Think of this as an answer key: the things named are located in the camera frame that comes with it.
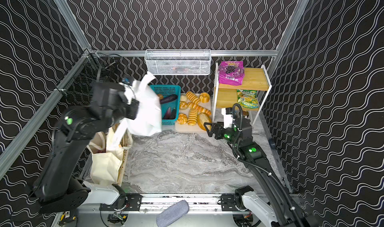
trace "bread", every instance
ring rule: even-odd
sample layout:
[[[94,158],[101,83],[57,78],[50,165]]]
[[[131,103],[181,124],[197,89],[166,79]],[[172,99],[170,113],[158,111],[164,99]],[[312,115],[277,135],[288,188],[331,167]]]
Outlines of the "bread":
[[[195,125],[197,124],[197,109],[190,109],[188,114],[188,125]]]
[[[199,99],[202,103],[208,103],[209,102],[209,99],[210,99],[210,96],[208,93],[201,93],[200,96],[199,96]]]
[[[180,95],[180,101],[184,101],[184,102],[188,103],[189,99],[187,98],[186,95]]]
[[[208,115],[211,115],[211,111],[210,110],[208,110],[208,109],[206,109],[204,107],[201,107],[200,105],[196,105],[196,104],[194,104],[192,102],[188,103],[188,107],[191,108],[191,109],[197,109],[197,111],[199,113],[206,113]]]
[[[212,123],[211,118],[206,113],[200,113],[197,116],[197,124],[199,125],[200,129],[206,130],[205,127],[204,127],[204,123],[206,123],[206,122],[207,123]],[[207,128],[209,130],[211,130],[211,126],[210,125],[207,125]]]
[[[185,95],[192,103],[200,104],[200,99],[191,91],[188,91]]]
[[[180,113],[179,114],[179,117],[177,118],[176,122],[178,124],[186,124],[187,123],[187,115],[186,114],[183,114],[183,113]]]
[[[188,104],[184,101],[180,101],[179,109],[187,109]]]

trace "purple snack bag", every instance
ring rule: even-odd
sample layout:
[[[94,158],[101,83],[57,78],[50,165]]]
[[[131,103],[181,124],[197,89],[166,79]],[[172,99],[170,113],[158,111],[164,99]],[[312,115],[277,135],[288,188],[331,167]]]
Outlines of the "purple snack bag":
[[[242,61],[222,61],[218,67],[218,82],[226,85],[242,85],[244,78]]]

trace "white wire mesh basket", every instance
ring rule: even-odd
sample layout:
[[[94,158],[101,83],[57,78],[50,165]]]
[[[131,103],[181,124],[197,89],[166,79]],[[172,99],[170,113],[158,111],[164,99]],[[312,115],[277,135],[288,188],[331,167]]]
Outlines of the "white wire mesh basket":
[[[144,60],[154,75],[209,75],[211,50],[146,50]]]

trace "gray marble surface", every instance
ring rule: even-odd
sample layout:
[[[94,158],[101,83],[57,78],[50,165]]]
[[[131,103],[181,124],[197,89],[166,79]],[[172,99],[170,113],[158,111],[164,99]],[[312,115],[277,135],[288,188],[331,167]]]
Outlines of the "gray marble surface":
[[[215,122],[222,121],[222,115],[216,113]],[[260,120],[253,126],[252,135],[281,179]],[[249,185],[263,193],[222,139],[209,138],[206,133],[177,133],[165,126],[159,134],[133,136],[133,141],[122,184],[126,191],[233,193],[236,188]]]

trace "shelf board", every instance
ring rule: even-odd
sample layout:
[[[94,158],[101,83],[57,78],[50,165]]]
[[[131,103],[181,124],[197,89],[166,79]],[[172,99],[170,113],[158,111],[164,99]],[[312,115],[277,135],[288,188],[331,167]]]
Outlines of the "shelf board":
[[[217,103],[216,108],[228,108],[232,107],[234,103],[237,103],[237,91],[229,89],[219,89],[217,93]],[[242,107],[246,111],[258,111],[259,108],[249,109]]]
[[[242,85],[218,84],[219,89],[231,90],[268,90],[268,82],[262,68],[244,68],[244,79]]]

